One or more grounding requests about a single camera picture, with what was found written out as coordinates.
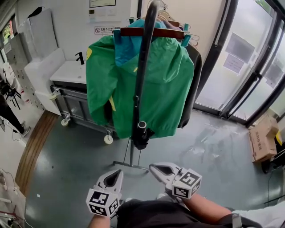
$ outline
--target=white sleeve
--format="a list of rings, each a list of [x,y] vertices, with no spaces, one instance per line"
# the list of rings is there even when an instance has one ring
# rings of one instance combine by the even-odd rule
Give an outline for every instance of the white sleeve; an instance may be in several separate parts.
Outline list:
[[[251,219],[263,228],[280,228],[285,221],[285,201],[272,207],[251,211],[233,211],[233,213]]]

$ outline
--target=caster wheel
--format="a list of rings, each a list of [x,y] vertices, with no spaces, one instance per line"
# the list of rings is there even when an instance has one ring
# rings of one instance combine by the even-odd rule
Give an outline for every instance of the caster wheel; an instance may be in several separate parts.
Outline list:
[[[61,121],[61,125],[62,125],[62,126],[68,126],[68,122],[69,122],[69,121],[67,121],[66,119],[63,119],[63,120]]]
[[[53,92],[50,96],[49,96],[49,99],[51,101],[54,101],[55,99],[57,98],[57,93]]]
[[[105,137],[104,137],[104,142],[106,143],[106,144],[108,144],[108,145],[110,145],[110,144],[112,144],[112,142],[113,142],[113,137],[111,136],[111,135],[105,135]]]

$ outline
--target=white countertop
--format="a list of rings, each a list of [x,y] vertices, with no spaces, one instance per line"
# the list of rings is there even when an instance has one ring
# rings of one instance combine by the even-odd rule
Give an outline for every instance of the white countertop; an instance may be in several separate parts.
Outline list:
[[[81,65],[80,61],[66,61],[50,80],[86,84],[86,63]]]

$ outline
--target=door frame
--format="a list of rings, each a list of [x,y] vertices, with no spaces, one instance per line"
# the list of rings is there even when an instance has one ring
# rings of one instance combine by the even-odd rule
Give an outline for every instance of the door frame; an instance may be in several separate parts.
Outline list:
[[[230,101],[227,103],[227,105],[222,110],[217,110],[215,108],[205,106],[203,104],[195,103],[193,108],[207,112],[209,114],[218,116],[220,118],[225,118],[232,120],[234,122],[238,122],[240,124],[246,125],[246,127],[250,127],[254,122],[262,116],[267,109],[275,102],[275,100],[278,98],[278,96],[281,94],[283,89],[285,88],[285,75],[282,76],[282,79],[280,80],[279,84],[276,86],[276,88],[273,90],[273,92],[270,94],[270,96],[266,99],[266,101],[255,111],[255,113],[250,116],[247,120],[243,118],[239,118],[234,114],[238,110],[238,108],[246,101],[246,99],[250,96],[250,94],[254,91],[254,89],[258,86],[262,76],[260,75],[260,71],[265,65],[266,61],[268,60],[271,49],[273,48],[275,42],[277,41],[277,36],[279,32],[279,28],[281,26],[282,20],[285,24],[285,9],[281,6],[281,4],[277,0],[265,0],[270,7],[274,10],[273,13],[273,20],[270,25],[270,31],[267,35],[265,44],[263,46],[263,49],[253,66],[252,70],[248,74],[245,81],[242,83],[242,85],[239,87],[239,89],[235,92],[235,94],[232,96]],[[201,83],[199,84],[197,97],[199,96],[200,92],[202,91],[204,85],[206,84],[207,79],[209,78],[217,60],[218,57],[222,51],[222,48],[224,46],[225,40],[228,36],[230,27],[232,25],[232,21],[236,12],[238,0],[235,1],[226,1],[226,5],[224,8],[224,12],[222,15],[222,19],[218,28],[218,31],[216,33],[215,39],[213,41],[213,44],[211,46],[211,49],[209,51],[209,54],[205,60],[205,64],[202,69],[201,75],[203,75],[202,78],[205,78]]]

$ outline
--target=yellow patch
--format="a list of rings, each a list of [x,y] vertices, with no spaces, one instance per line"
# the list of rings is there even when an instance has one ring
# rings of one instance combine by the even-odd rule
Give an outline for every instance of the yellow patch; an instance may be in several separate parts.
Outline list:
[[[87,49],[87,60],[89,59],[91,54],[92,54],[92,50],[90,48],[88,48]]]
[[[279,143],[280,146],[282,146],[282,137],[281,137],[281,132],[279,131],[276,135],[276,139],[277,139],[277,142]]]
[[[115,104],[114,104],[114,100],[113,100],[113,97],[112,97],[112,96],[109,98],[109,101],[110,101],[110,103],[111,103],[112,110],[115,112],[115,111],[116,111],[116,108],[115,108]]]

